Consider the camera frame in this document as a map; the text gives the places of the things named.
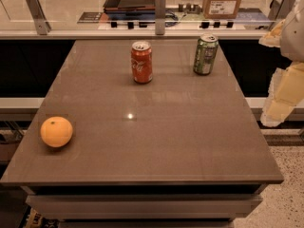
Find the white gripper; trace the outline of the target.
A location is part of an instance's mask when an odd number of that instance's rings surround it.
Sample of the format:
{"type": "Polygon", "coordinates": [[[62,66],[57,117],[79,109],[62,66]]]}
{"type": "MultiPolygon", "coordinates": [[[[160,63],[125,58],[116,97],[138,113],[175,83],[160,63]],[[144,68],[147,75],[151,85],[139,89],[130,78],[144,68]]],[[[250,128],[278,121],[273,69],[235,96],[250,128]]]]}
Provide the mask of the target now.
{"type": "Polygon", "coordinates": [[[264,126],[282,124],[304,100],[304,0],[296,2],[286,19],[278,22],[258,42],[268,48],[280,48],[292,61],[286,69],[277,68],[272,76],[268,97],[260,121],[264,126]]]}

